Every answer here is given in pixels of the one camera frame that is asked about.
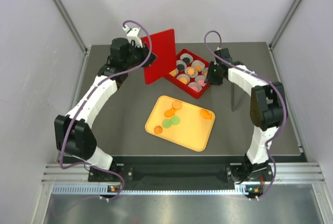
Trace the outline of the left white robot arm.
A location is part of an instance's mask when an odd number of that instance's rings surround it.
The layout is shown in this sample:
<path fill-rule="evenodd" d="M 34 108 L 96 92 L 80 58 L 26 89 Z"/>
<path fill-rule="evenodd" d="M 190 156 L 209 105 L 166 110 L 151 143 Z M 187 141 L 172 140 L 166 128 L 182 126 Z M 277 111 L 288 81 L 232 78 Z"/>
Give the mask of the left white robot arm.
<path fill-rule="evenodd" d="M 151 42 L 137 45 L 133 40 L 125 38 L 112 40 L 110 55 L 86 94 L 74 108 L 65 115 L 58 115 L 54 121 L 56 147 L 60 151 L 61 164 L 64 154 L 69 154 L 85 165 L 99 168 L 101 176 L 106 180 L 117 177 L 118 168 L 112 164 L 112 156 L 97 146 L 92 125 L 129 72 L 149 67 L 156 59 Z"/>

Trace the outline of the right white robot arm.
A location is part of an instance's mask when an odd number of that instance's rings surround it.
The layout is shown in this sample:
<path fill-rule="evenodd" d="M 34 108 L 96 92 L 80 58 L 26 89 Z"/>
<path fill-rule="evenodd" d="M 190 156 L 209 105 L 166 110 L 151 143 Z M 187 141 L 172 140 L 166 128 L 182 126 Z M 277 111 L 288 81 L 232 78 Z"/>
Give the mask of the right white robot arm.
<path fill-rule="evenodd" d="M 271 143 L 288 116 L 284 86 L 262 79 L 243 63 L 234 62 L 227 48 L 217 48 L 214 56 L 206 82 L 221 85 L 228 80 L 250 96 L 250 119 L 254 125 L 251 144 L 241 168 L 233 170 L 229 176 L 240 184 L 255 180 L 267 170 Z"/>

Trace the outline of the red lid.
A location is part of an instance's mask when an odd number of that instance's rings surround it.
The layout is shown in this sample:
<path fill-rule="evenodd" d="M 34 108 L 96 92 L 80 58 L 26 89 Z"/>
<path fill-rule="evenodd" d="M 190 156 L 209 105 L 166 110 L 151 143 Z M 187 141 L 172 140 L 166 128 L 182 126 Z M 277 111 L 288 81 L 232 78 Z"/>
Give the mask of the red lid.
<path fill-rule="evenodd" d="M 157 59 L 144 68 L 146 84 L 152 84 L 176 68 L 175 30 L 168 29 L 151 34 L 152 53 Z"/>

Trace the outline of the black sandwich cookie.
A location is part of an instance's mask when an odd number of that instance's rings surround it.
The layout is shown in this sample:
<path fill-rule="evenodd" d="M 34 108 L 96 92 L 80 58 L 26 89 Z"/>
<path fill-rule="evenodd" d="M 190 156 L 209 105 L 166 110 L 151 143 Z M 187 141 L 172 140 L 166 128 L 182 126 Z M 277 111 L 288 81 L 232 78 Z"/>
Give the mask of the black sandwich cookie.
<path fill-rule="evenodd" d="M 184 57 L 184 58 L 182 59 L 182 61 L 188 64 L 188 63 L 190 63 L 190 58 L 188 58 L 188 57 Z"/>
<path fill-rule="evenodd" d="M 179 64 L 179 65 L 177 65 L 177 69 L 178 69 L 178 70 L 183 70 L 183 69 L 184 69 L 184 66 L 183 66 L 182 64 Z"/>

